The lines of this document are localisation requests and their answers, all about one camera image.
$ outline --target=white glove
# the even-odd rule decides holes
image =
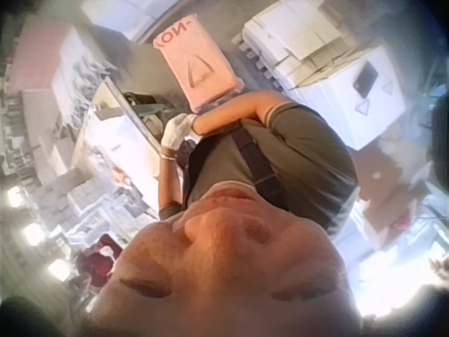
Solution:
[[[168,121],[161,145],[178,151],[182,141],[193,132],[192,124],[196,118],[195,114],[179,114]]]

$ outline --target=cardboard box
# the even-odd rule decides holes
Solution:
[[[402,170],[372,141],[360,151],[353,151],[360,184],[359,197],[371,206],[382,204],[400,183]]]
[[[424,183],[411,190],[399,185],[383,203],[370,205],[363,212],[363,231],[375,249],[387,248],[410,227],[417,206],[427,194]]]

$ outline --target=bright light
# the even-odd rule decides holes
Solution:
[[[58,259],[48,266],[48,270],[54,277],[61,281],[65,281],[70,276],[70,267],[64,260]]]
[[[363,316],[388,315],[392,309],[407,304],[421,286],[431,283],[432,275],[426,256],[400,267],[388,268],[365,283],[364,294],[358,299],[357,306]]]
[[[8,191],[8,199],[11,207],[17,208],[23,203],[22,195],[20,194],[20,188],[15,186]]]
[[[37,246],[45,239],[45,233],[43,232],[41,226],[37,223],[29,224],[23,230],[23,234],[25,234],[29,244],[32,246]]]

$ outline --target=cheek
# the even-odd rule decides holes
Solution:
[[[144,229],[123,251],[117,261],[117,277],[167,278],[187,248],[170,226],[155,224]]]
[[[301,264],[325,263],[344,267],[327,234],[316,226],[292,223],[271,243],[266,261],[273,275]]]

